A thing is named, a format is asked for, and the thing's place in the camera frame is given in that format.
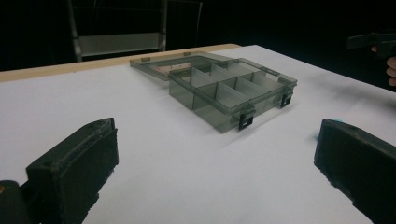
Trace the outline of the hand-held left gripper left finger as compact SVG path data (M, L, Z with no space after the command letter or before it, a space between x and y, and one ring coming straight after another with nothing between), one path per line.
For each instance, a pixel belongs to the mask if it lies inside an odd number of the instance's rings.
M119 164L113 118L84 125L27 166L33 221L82 224Z

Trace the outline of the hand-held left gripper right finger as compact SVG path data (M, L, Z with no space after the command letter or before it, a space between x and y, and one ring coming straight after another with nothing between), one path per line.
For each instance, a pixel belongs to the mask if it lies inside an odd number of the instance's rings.
M396 224L396 147L342 121L321 122L314 164L374 224Z

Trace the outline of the smoky transparent plastic organizer box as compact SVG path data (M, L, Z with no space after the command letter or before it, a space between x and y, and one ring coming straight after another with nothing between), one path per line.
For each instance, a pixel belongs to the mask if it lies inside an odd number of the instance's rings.
M288 105L297 80L244 58L184 52L131 60L169 83L169 94L218 132L243 130L255 117Z

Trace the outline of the metal stand frame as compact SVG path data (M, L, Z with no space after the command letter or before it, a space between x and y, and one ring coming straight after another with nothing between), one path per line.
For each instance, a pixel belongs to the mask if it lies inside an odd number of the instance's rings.
M67 0L78 61L193 48L200 0Z

